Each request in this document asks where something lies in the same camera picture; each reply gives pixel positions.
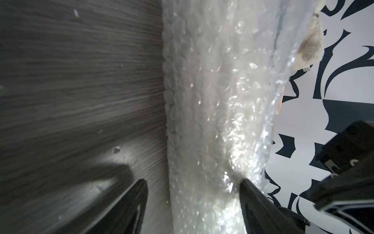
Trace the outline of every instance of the white fabric piece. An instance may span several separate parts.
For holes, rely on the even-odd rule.
[[[272,119],[317,2],[162,3],[174,233],[245,233],[237,188],[267,184]]]
[[[308,32],[297,52],[292,69],[297,71],[319,63],[325,53],[324,34],[321,20],[315,14],[308,26]]]

